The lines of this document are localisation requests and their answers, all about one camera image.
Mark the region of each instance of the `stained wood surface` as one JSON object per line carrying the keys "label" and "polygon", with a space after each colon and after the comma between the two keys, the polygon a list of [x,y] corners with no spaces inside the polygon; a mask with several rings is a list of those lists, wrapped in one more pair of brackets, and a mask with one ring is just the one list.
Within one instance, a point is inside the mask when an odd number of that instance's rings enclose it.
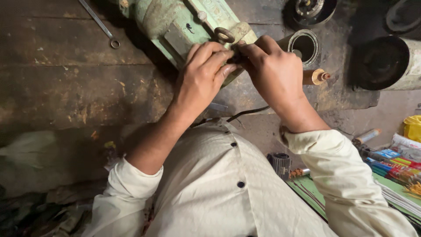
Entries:
{"label": "stained wood surface", "polygon": [[[281,39],[283,0],[226,0],[257,36]],[[87,0],[111,33],[118,50],[76,0],[5,1],[0,10],[0,128],[69,127],[155,122],[173,95],[178,72],[161,52],[108,1]],[[333,79],[306,86],[319,110],[375,106],[377,92],[352,92],[345,86],[349,27],[334,16],[321,30],[321,53],[312,67]],[[266,105],[247,73],[222,89],[214,102],[229,112],[205,110],[200,118],[226,117]]]}

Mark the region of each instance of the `cream shirt sleeve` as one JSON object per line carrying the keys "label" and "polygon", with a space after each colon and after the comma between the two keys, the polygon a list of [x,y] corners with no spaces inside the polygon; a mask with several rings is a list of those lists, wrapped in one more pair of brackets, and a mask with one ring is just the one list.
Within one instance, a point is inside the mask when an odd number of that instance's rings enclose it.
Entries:
{"label": "cream shirt sleeve", "polygon": [[398,211],[389,208],[351,141],[336,130],[285,133],[289,149],[301,154],[326,201],[329,227],[339,236],[416,237]]}
{"label": "cream shirt sleeve", "polygon": [[82,236],[140,236],[145,202],[155,193],[162,173],[163,167],[146,175],[122,159],[110,171],[104,194],[95,197],[92,222]]}

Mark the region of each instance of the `cloth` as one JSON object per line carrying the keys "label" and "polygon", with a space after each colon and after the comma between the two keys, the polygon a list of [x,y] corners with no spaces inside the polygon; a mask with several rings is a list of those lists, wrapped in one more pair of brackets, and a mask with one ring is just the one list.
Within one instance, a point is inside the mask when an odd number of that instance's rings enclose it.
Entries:
{"label": "cloth", "polygon": [[145,201],[157,190],[146,236],[416,237],[350,140],[338,131],[283,136],[301,154],[326,200],[326,224],[274,172],[259,149],[224,121],[189,129],[155,175],[122,160],[93,204],[85,237],[140,236]]}

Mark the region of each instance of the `metal ring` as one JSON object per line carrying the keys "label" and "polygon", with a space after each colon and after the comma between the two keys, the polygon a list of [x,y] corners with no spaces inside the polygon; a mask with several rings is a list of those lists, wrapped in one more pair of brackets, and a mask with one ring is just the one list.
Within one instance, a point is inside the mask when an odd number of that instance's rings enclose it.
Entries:
{"label": "metal ring", "polygon": [[109,40],[109,45],[113,49],[118,49],[120,47],[120,42],[118,42],[118,40],[112,38],[112,39]]}
{"label": "metal ring", "polygon": [[235,36],[231,33],[231,31],[223,28],[217,27],[215,28],[215,35],[218,37],[219,40],[226,42],[226,43],[234,43]]}

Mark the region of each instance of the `yellow plastic bag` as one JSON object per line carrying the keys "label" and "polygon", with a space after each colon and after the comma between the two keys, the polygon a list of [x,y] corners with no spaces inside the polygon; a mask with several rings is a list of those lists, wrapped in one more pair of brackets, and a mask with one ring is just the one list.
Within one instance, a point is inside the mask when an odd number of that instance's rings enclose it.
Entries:
{"label": "yellow plastic bag", "polygon": [[403,122],[406,124],[404,136],[421,143],[421,115],[409,116]]}

